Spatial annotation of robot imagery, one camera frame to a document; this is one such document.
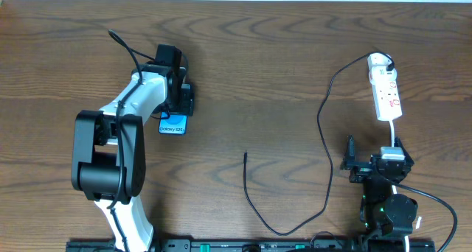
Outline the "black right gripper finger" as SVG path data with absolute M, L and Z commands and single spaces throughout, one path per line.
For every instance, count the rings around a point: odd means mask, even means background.
M 409 158 L 410 155 L 408 154 L 408 152 L 406 151 L 405 147 L 403 146 L 403 143 L 402 141 L 400 140 L 399 137 L 395 137 L 395 140 L 394 140 L 394 146 L 395 147 L 398 147 L 402 150 L 403 154 L 405 155 L 405 158 Z
M 342 170 L 351 170 L 355 166 L 355 141 L 352 135 L 348 136 L 347 148 L 341 162 Z

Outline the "blue Galaxy smartphone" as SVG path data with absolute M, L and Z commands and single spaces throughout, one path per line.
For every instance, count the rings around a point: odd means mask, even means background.
M 161 134 L 183 136 L 187 131 L 188 117 L 184 115 L 163 114 L 159 123 L 159 132 Z

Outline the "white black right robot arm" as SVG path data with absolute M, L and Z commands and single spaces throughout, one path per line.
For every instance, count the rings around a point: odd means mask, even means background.
M 414 165 L 400 139 L 382 147 L 368 161 L 356 160 L 355 141 L 347 140 L 341 168 L 350 171 L 349 181 L 363 185 L 360 221 L 366 233 L 357 239 L 362 251 L 410 251 L 409 235 L 417 216 L 417 201 L 399 194 L 396 187 Z

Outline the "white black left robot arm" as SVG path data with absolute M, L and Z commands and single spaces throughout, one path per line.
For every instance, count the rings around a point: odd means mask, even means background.
M 105 215 L 114 251 L 156 247 L 140 195 L 146 173 L 144 126 L 156 119 L 160 134 L 187 132 L 195 105 L 187 72 L 182 51 L 161 44 L 155 57 L 137 65 L 114 100 L 97 111 L 83 110 L 75 119 L 72 186 Z

